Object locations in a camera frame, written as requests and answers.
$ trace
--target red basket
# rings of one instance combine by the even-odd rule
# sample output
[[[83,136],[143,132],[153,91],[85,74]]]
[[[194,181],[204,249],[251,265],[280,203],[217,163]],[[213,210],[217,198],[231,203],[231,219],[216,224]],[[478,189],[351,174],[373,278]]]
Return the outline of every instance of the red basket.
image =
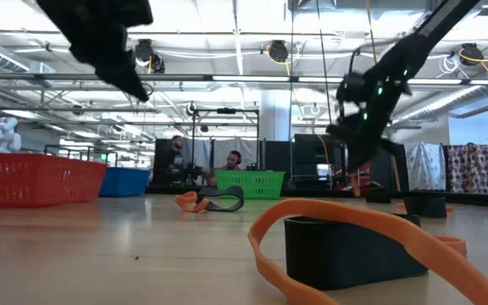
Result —
[[[106,168],[106,164],[41,154],[0,153],[0,207],[94,200]]]

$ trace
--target curtain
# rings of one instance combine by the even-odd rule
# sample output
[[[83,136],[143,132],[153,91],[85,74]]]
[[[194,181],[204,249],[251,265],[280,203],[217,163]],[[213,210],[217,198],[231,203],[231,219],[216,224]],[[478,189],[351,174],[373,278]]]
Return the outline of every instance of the curtain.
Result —
[[[404,150],[410,191],[446,189],[446,157],[441,145],[408,143]]]
[[[488,194],[488,145],[451,146],[447,155],[452,191]]]
[[[213,143],[213,167],[220,168],[227,164],[227,156],[230,151],[236,150],[242,155],[240,169],[245,169],[246,165],[257,162],[258,143],[255,140],[216,140]]]
[[[210,167],[210,140],[195,140],[195,165],[208,169]],[[191,139],[184,138],[181,149],[184,165],[191,163]]]

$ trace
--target black rubber band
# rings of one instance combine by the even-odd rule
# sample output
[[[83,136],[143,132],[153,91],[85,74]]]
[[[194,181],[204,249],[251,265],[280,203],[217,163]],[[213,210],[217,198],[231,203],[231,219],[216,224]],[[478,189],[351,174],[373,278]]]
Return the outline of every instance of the black rubber band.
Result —
[[[197,202],[201,202],[205,197],[220,196],[234,196],[238,198],[238,202],[230,208],[222,208],[210,201],[205,209],[211,212],[235,212],[244,206],[244,190],[239,186],[231,186],[223,191],[216,190],[212,187],[203,187],[197,194]]]

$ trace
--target ceiling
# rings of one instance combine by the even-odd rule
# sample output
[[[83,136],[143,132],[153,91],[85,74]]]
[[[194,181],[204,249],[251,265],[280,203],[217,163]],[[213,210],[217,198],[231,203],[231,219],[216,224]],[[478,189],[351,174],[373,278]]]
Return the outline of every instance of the ceiling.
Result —
[[[318,20],[317,14],[299,14],[291,23],[291,13],[285,10],[286,0],[246,0],[235,1],[236,17],[233,14],[234,5],[230,0],[150,0],[154,22],[151,25],[139,26],[129,30],[128,47],[137,44],[138,39],[152,39],[153,48],[165,61],[166,74],[178,75],[287,75],[284,64],[276,64],[263,51],[274,39],[287,42],[288,48],[294,47],[296,59],[292,62],[294,75],[329,77],[343,76],[349,66],[349,55],[354,48],[363,44],[370,44],[369,20],[364,9],[365,1],[339,1],[339,3],[353,3],[352,9],[340,11],[322,11]],[[412,26],[424,12],[419,9],[419,3],[377,0],[373,1],[372,29],[374,42],[380,43],[400,37],[411,30]],[[474,67],[456,66],[446,59],[451,50],[457,51],[462,43],[476,43],[488,58],[488,15],[479,14],[478,8],[459,23],[438,44],[430,59],[419,71],[418,78],[488,78],[482,65]],[[43,48],[49,45],[53,50],[47,52]],[[62,36],[58,28],[42,13],[35,9],[32,0],[0,0],[0,47],[22,62],[43,62],[58,73],[92,74],[93,69],[78,63],[66,50],[69,43]],[[380,55],[385,50],[378,47]],[[374,64],[372,47],[363,49],[362,56],[355,59],[354,69],[365,71]],[[50,107],[68,107],[85,105],[94,108],[133,108],[137,109],[135,100],[129,99],[119,91],[79,91],[78,86],[101,86],[99,81],[58,81],[55,87],[72,87],[73,91],[47,91],[46,100]],[[199,108],[245,108],[260,107],[261,91],[267,88],[240,84],[239,86],[221,86],[204,82],[163,81],[150,83],[155,93],[151,95],[146,105],[141,105],[138,114],[134,113],[86,113],[77,116],[69,113],[59,113],[58,122],[99,121],[106,118],[116,118],[120,123],[125,122],[162,122],[165,126],[139,126],[150,136],[172,136],[182,131],[189,132],[189,127],[178,129],[170,127],[172,123],[190,122],[186,115],[186,106],[193,101]],[[41,93],[28,89],[30,83],[25,81],[0,80],[0,87],[22,96],[24,99],[9,98],[1,93],[0,97],[7,97],[10,103],[20,102],[30,107],[41,105]],[[324,93],[319,85],[309,88],[297,86],[293,94],[292,122],[302,126],[314,121],[319,124],[328,122],[327,101],[333,102],[335,88],[330,88],[330,97]],[[395,114],[404,114],[408,109],[418,108],[427,103],[429,98],[442,93],[444,87],[413,89],[412,97],[404,97],[397,105]],[[347,105],[347,113],[355,111]],[[145,113],[141,109],[158,108],[160,114]],[[55,119],[55,114],[40,114],[48,119]],[[204,123],[250,123],[254,118],[244,118],[236,115],[228,118],[222,115],[216,119],[215,115],[203,119]],[[60,127],[67,131],[78,129],[97,132],[102,136],[109,136],[113,131],[109,127],[88,125],[64,125]],[[305,127],[295,127],[295,132],[310,132]],[[197,132],[203,136],[255,136],[256,130],[252,126],[225,126],[211,128],[209,132]]]

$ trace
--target green basket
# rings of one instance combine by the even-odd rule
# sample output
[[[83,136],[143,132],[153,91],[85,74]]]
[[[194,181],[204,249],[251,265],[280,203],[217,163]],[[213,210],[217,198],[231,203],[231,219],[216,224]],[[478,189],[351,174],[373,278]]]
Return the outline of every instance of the green basket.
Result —
[[[279,199],[286,172],[216,170],[218,189],[239,186],[245,199]]]

